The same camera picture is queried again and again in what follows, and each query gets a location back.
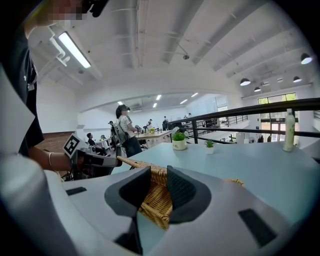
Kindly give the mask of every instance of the black t-shirt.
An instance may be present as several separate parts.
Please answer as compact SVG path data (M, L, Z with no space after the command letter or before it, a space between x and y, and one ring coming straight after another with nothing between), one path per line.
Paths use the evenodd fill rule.
M88 139L88 143L91 145L91 146L95 146L96 143L93 141L93 139Z
M34 120L20 146L19 153L29 156L29 148L44 140L37 115L37 77L38 73L30 57L25 30L20 27L1 53L4 71L14 90L28 109Z

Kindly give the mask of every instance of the tabletop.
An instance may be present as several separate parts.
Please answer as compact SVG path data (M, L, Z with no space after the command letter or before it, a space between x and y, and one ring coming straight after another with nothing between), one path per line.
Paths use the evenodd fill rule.
M139 134L137 136L138 140L144 140L144 139L156 139L162 136L166 136L172 133L172 130L163 130L162 132L157 132L155 131L154 133L143 133L143 134Z
M240 179L246 189L294 224L308 215L318 197L320 165L299 148L285 152L282 147L282 142L216 144L214 153L206 154L201 144L188 144L186 150L179 151L173 150L171 143L160 143L130 159L162 167L171 165L221 179ZM112 174L129 169L123 163ZM141 214L137 220L146 253L165 231Z

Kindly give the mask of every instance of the woven basket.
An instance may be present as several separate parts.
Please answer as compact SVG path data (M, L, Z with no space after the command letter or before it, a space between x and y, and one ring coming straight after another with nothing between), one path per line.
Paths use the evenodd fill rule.
M169 227L169 216L172 212L172 200L167 186L167 168L122 156L117 156L117 159L134 168L151 167L150 190L141 204L139 212L160 228L167 230ZM227 178L225 180L238 183L243 187L245 186L240 179Z

